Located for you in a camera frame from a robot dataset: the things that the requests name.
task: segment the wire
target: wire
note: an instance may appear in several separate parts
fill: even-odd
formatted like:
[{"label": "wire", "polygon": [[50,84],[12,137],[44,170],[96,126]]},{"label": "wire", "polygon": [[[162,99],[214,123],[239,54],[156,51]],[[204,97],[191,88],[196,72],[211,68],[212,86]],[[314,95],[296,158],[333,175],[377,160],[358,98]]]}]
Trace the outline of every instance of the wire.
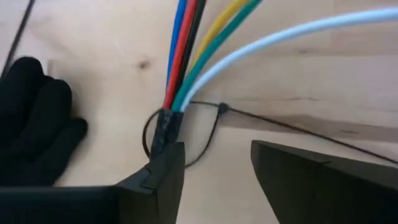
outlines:
[{"label": "wire", "polygon": [[[226,103],[217,104],[217,103],[210,103],[210,102],[203,102],[203,101],[191,101],[190,103],[191,104],[197,104],[197,105],[207,105],[207,106],[216,107],[216,108],[218,108],[218,112],[217,112],[217,117],[216,117],[215,122],[213,124],[213,127],[211,129],[211,133],[209,135],[209,138],[207,140],[205,148],[202,150],[202,152],[199,154],[199,156],[196,159],[194,159],[193,161],[189,162],[185,166],[185,168],[188,168],[188,167],[191,167],[191,166],[195,165],[205,155],[205,153],[208,151],[208,148],[209,148],[209,146],[210,146],[210,144],[212,142],[212,139],[213,139],[213,137],[215,135],[215,130],[216,130],[218,121],[228,111],[232,111],[232,112],[241,114],[243,116],[259,119],[261,121],[265,121],[265,122],[268,122],[268,123],[271,123],[271,124],[274,124],[274,125],[277,125],[277,126],[281,126],[281,127],[287,128],[287,129],[291,129],[293,131],[298,131],[298,132],[301,132],[301,133],[304,133],[304,134],[308,134],[308,135],[311,135],[311,136],[314,136],[314,137],[317,137],[317,138],[320,138],[320,139],[324,139],[326,141],[330,141],[332,143],[335,143],[335,144],[338,144],[338,145],[341,145],[341,146],[344,146],[344,147],[347,147],[349,149],[353,149],[355,151],[359,151],[359,152],[362,152],[362,153],[365,153],[365,154],[369,154],[369,155],[374,156],[376,158],[383,159],[385,161],[389,161],[389,162],[392,162],[393,164],[397,164],[398,165],[398,161],[390,159],[390,158],[388,158],[386,156],[382,156],[380,154],[376,154],[376,153],[371,152],[371,151],[369,151],[367,149],[363,149],[363,148],[360,148],[358,146],[354,146],[354,145],[351,145],[351,144],[348,144],[348,143],[345,143],[345,142],[330,138],[328,136],[324,136],[322,134],[315,133],[313,131],[309,131],[309,130],[306,130],[306,129],[303,129],[303,128],[298,128],[296,126],[292,126],[290,124],[283,123],[283,122],[277,121],[275,119],[267,118],[265,116],[260,116],[260,115],[256,115],[256,114],[252,114],[252,113],[249,113],[249,112],[243,111],[243,110],[238,110],[238,109],[235,109],[233,107],[230,107]],[[144,126],[144,130],[142,131],[142,146],[143,146],[145,154],[147,155],[148,158],[150,158],[150,152],[148,150],[148,146],[147,146],[147,143],[146,143],[146,136],[147,136],[146,132],[147,132],[147,128],[149,127],[150,122],[155,118],[155,116],[159,112],[160,112],[160,109],[157,110],[154,114],[152,114],[150,116],[150,118],[147,120],[147,122],[146,122],[146,124]]]},{"label": "wire", "polygon": [[195,39],[197,37],[201,17],[203,15],[203,11],[205,10],[205,6],[206,6],[206,0],[198,0],[197,9],[195,11],[195,14],[193,15],[191,29],[188,34],[188,39],[187,39],[187,44],[185,46],[184,55],[182,56],[180,74],[178,75],[177,84],[176,84],[175,90],[173,92],[172,98],[175,97],[175,94],[178,92],[178,90],[180,89],[180,87],[184,81],[185,72],[187,72],[189,59],[191,57],[192,48],[195,43]]},{"label": "wire", "polygon": [[167,85],[166,96],[163,107],[170,109],[174,100],[175,88],[177,86],[178,75],[182,62],[182,56],[187,44],[188,34],[192,25],[193,15],[196,11],[197,0],[189,0],[187,9],[185,10],[184,19],[182,21],[180,35],[178,36],[177,46],[175,48],[174,59],[172,64],[172,71],[170,74],[169,84]]},{"label": "wire", "polygon": [[373,11],[355,12],[342,16],[331,17],[328,19],[322,19],[319,21],[309,22],[263,37],[251,44],[246,45],[245,47],[242,47],[239,50],[236,50],[224,59],[217,62],[203,76],[201,76],[193,86],[193,81],[196,78],[196,76],[194,75],[196,74],[192,74],[192,77],[187,77],[186,82],[184,82],[176,96],[173,104],[173,110],[185,111],[195,93],[200,90],[206,83],[208,83],[212,78],[216,77],[220,71],[224,70],[235,61],[259,49],[315,31],[343,26],[354,26],[370,22],[393,21],[397,19],[398,7]]},{"label": "wire", "polygon": [[200,56],[199,60],[193,66],[192,71],[189,73],[188,77],[185,79],[178,91],[177,96],[174,99],[172,109],[178,111],[181,107],[182,101],[185,95],[193,85],[196,77],[199,75],[203,67],[209,61],[210,57],[216,52],[216,50],[223,44],[223,42],[239,27],[245,18],[247,18],[250,13],[258,6],[262,0],[251,0],[247,5],[245,5],[242,10],[235,16],[235,18],[225,27],[223,31],[216,37],[215,40],[207,47],[204,53]]},{"label": "wire", "polygon": [[207,139],[206,146],[202,150],[202,152],[199,154],[199,156],[194,159],[193,161],[189,162],[188,164],[185,165],[185,168],[189,168],[193,165],[195,165],[199,160],[206,154],[206,152],[209,150],[210,144],[213,140],[214,134],[216,133],[216,128],[218,126],[218,121],[221,119],[221,117],[228,112],[228,105],[225,103],[220,103],[217,105],[218,111],[217,111],[217,116],[216,119],[214,120],[213,127],[211,128],[209,138]]},{"label": "wire", "polygon": [[178,35],[180,34],[181,23],[185,14],[186,6],[187,6],[187,0],[180,0],[177,6],[177,12],[175,13],[172,41],[170,44],[169,64],[167,65],[166,86],[169,84],[170,73],[172,71],[172,64],[174,59],[175,46],[177,45]]},{"label": "wire", "polygon": [[147,122],[144,125],[144,129],[142,130],[142,146],[144,147],[145,154],[147,155],[148,158],[150,158],[150,152],[148,149],[147,145],[147,132],[148,132],[148,127],[150,125],[150,122],[160,113],[162,109],[158,109],[155,111],[151,116],[148,118]]},{"label": "wire", "polygon": [[195,64],[200,55],[205,51],[210,42],[220,33],[221,29],[225,27],[226,23],[233,17],[235,14],[242,9],[242,7],[248,3],[249,0],[234,0],[224,9],[224,11],[216,18],[214,23],[209,28],[209,31],[203,38],[200,43],[197,52],[193,58],[193,64]]},{"label": "wire", "polygon": [[4,62],[4,66],[3,66],[3,69],[1,72],[1,77],[0,77],[1,79],[6,77],[7,72],[10,69],[12,60],[14,59],[15,52],[17,51],[19,42],[21,41],[22,35],[25,31],[25,27],[26,27],[27,21],[29,20],[29,17],[32,12],[34,4],[35,4],[35,0],[30,0],[26,7],[24,17],[21,20],[21,24],[19,25],[18,31],[15,35],[14,41],[12,42],[11,48],[8,51],[7,59]]}]

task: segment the white wire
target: white wire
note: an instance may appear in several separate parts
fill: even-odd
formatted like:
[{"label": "white wire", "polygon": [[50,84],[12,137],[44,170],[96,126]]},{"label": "white wire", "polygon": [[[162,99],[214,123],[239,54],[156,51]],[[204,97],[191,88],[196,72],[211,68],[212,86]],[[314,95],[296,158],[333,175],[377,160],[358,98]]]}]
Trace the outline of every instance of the white wire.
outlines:
[{"label": "white wire", "polygon": [[350,14],[344,14],[340,16],[330,17],[319,21],[313,21],[306,24],[298,25],[287,30],[276,32],[275,34],[263,37],[251,44],[248,44],[239,50],[234,51],[225,58],[218,61],[212,66],[203,76],[201,76],[197,82],[192,86],[190,91],[184,98],[181,105],[180,111],[185,111],[189,105],[192,97],[208,83],[212,78],[216,77],[220,71],[234,63],[235,61],[243,58],[244,56],[251,54],[264,47],[277,44],[284,40],[289,40],[294,37],[309,34],[316,31],[321,31],[330,28],[354,26],[358,24],[365,24],[371,22],[383,22],[398,20],[398,7],[392,7],[387,9],[379,9],[372,11],[354,12]]}]

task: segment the black glove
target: black glove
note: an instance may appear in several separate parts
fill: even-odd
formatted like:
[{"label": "black glove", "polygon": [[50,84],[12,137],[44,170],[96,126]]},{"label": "black glove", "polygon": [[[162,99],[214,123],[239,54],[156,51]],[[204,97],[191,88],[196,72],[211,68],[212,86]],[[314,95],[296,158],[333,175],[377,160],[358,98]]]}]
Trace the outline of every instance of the black glove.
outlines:
[{"label": "black glove", "polygon": [[40,62],[17,60],[0,81],[0,186],[48,186],[85,137],[71,118],[68,84],[45,76]]}]

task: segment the black wire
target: black wire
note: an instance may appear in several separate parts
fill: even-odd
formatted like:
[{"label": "black wire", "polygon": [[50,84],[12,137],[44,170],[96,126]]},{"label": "black wire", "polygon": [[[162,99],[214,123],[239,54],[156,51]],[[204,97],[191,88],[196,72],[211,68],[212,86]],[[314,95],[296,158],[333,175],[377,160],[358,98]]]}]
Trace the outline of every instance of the black wire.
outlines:
[{"label": "black wire", "polygon": [[187,72],[193,45],[195,43],[195,39],[198,34],[198,29],[200,26],[203,11],[205,10],[205,6],[206,6],[206,0],[198,0],[197,1],[197,8],[196,8],[195,14],[193,15],[191,29],[189,30],[189,34],[188,34],[187,44],[185,45],[184,54],[182,56],[180,73],[178,75],[174,97],[177,94],[178,90],[181,88],[181,85],[184,81],[185,73]]},{"label": "black wire", "polygon": [[6,77],[6,74],[7,74],[8,70],[10,69],[12,60],[14,59],[14,56],[15,56],[15,52],[17,51],[17,48],[19,45],[19,41],[21,40],[21,37],[25,31],[25,27],[26,27],[27,21],[29,20],[30,13],[32,12],[34,4],[35,4],[35,0],[30,0],[26,7],[24,17],[21,20],[21,24],[19,25],[17,34],[15,35],[14,41],[12,42],[10,51],[8,51],[7,59],[4,62],[4,67],[2,69],[2,73],[1,73],[1,77],[0,77],[1,79]]},{"label": "black wire", "polygon": [[150,152],[149,152],[149,148],[147,145],[147,132],[148,132],[148,127],[150,122],[155,118],[156,115],[158,115],[160,113],[162,109],[158,109],[157,111],[155,111],[155,113],[153,113],[149,119],[147,120],[147,122],[144,125],[144,129],[142,130],[142,146],[144,147],[144,151],[145,154],[147,155],[148,159],[150,158]]},{"label": "black wire", "polygon": [[211,141],[213,140],[214,133],[216,132],[218,121],[227,112],[228,112],[228,105],[225,104],[225,103],[220,103],[220,105],[218,105],[218,111],[217,111],[216,119],[214,120],[214,124],[213,124],[213,127],[211,129],[209,138],[207,139],[207,143],[206,143],[206,146],[205,146],[204,150],[202,150],[202,152],[199,154],[199,156],[196,159],[194,159],[193,161],[191,161],[191,162],[189,162],[188,164],[185,165],[186,169],[188,169],[189,167],[195,165],[205,155],[205,153],[207,152],[207,150],[210,147]]},{"label": "black wire", "polygon": [[[345,142],[342,142],[342,141],[339,141],[339,140],[336,140],[336,139],[333,139],[333,138],[329,138],[328,136],[324,136],[322,134],[314,133],[312,131],[309,131],[309,130],[306,130],[306,129],[303,129],[303,128],[298,128],[296,126],[292,126],[290,124],[286,124],[286,123],[283,123],[283,122],[280,122],[280,121],[277,121],[277,120],[274,120],[274,119],[271,119],[271,118],[266,118],[264,116],[252,114],[252,113],[249,113],[249,112],[246,112],[246,111],[243,111],[243,110],[238,110],[238,109],[230,107],[226,103],[217,104],[217,103],[210,103],[210,102],[203,102],[203,101],[191,101],[190,103],[198,104],[198,105],[207,105],[207,106],[217,107],[218,108],[218,112],[217,112],[217,117],[216,117],[215,122],[213,124],[213,127],[211,129],[211,133],[209,135],[209,138],[207,140],[207,143],[206,143],[206,146],[205,146],[204,150],[202,150],[200,155],[195,160],[193,160],[192,162],[189,162],[185,166],[185,168],[189,168],[189,167],[195,165],[205,155],[205,153],[207,152],[207,150],[208,150],[208,148],[210,146],[211,141],[213,140],[213,136],[215,134],[215,130],[216,130],[218,121],[220,120],[221,116],[226,114],[228,111],[232,111],[232,112],[235,112],[235,113],[238,113],[238,114],[241,114],[241,115],[245,115],[245,116],[248,116],[250,118],[256,118],[256,119],[260,119],[262,121],[267,121],[268,123],[275,124],[275,125],[278,125],[278,126],[281,126],[281,127],[284,127],[284,128],[288,128],[288,129],[291,129],[291,130],[294,130],[294,131],[299,131],[299,132],[302,132],[302,133],[305,133],[305,134],[309,134],[311,136],[315,136],[315,137],[318,137],[320,139],[324,139],[324,140],[333,142],[335,144],[339,144],[339,145],[348,147],[350,149],[354,149],[355,151],[363,152],[365,154],[369,154],[371,156],[377,157],[379,159],[384,159],[386,161],[389,161],[389,162],[392,162],[392,163],[398,165],[398,161],[390,159],[390,158],[388,158],[386,156],[382,156],[382,155],[376,154],[376,153],[371,152],[371,151],[369,151],[367,149],[363,149],[363,148],[360,148],[358,146],[354,146],[354,145],[351,145],[351,144],[348,144],[348,143],[345,143]],[[149,123],[154,119],[155,115],[158,114],[159,111],[160,111],[160,109],[157,110],[154,114],[152,114],[150,116],[150,118],[148,119],[147,123],[145,124],[144,130],[142,132],[142,146],[144,147],[144,151],[147,154],[148,158],[150,156],[150,152],[148,150],[148,146],[147,146],[147,143],[146,143],[146,132],[147,132],[147,128],[149,126]]]},{"label": "black wire", "polygon": [[309,135],[318,137],[320,139],[324,139],[324,140],[327,140],[327,141],[330,141],[330,142],[333,142],[333,143],[348,147],[350,149],[354,149],[356,151],[369,154],[369,155],[377,157],[379,159],[387,160],[389,162],[392,162],[392,163],[398,165],[398,161],[390,159],[390,158],[388,158],[386,156],[382,156],[380,154],[376,154],[374,152],[371,152],[371,151],[369,151],[367,149],[363,149],[363,148],[360,148],[358,146],[354,146],[354,145],[351,145],[351,144],[348,144],[348,143],[345,143],[345,142],[342,142],[342,141],[339,141],[339,140],[336,140],[336,139],[333,139],[333,138],[329,138],[328,136],[324,136],[322,134],[314,133],[312,131],[309,131],[309,130],[306,130],[306,129],[302,129],[302,128],[298,128],[296,126],[292,126],[290,124],[286,124],[286,123],[283,123],[283,122],[280,122],[280,121],[277,121],[277,120],[274,120],[274,119],[266,118],[266,117],[259,116],[259,115],[256,115],[256,114],[251,114],[251,113],[248,113],[246,111],[241,111],[241,110],[237,110],[237,109],[234,109],[234,108],[229,108],[229,110],[233,111],[235,113],[239,113],[241,115],[245,115],[245,116],[251,117],[251,118],[256,118],[256,119],[260,119],[260,120],[263,120],[263,121],[267,121],[268,123],[279,125],[279,126],[284,127],[284,128],[289,128],[289,129],[294,130],[294,131],[299,131],[299,132],[302,132],[302,133],[305,133],[305,134],[309,134]]}]

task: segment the wooden surface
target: wooden surface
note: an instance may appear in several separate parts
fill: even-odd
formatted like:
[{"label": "wooden surface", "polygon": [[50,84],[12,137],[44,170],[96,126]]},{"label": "wooden surface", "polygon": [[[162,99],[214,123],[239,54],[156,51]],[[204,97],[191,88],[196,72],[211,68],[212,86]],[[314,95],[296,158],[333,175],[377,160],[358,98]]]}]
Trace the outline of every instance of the wooden surface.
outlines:
[{"label": "wooden surface", "polygon": [[[229,1],[208,1],[199,36]],[[26,0],[0,3],[4,61]],[[114,184],[142,167],[141,131],[164,97],[177,0],[38,0],[18,55],[39,58],[73,88],[90,124],[59,185]],[[268,0],[208,63],[263,35],[395,0]],[[198,96],[278,118],[398,159],[398,22],[325,31],[262,50],[229,67]],[[187,159],[202,150],[215,110],[192,107]],[[387,164],[235,114],[186,173],[179,223],[277,223],[249,157],[253,139]]]}]

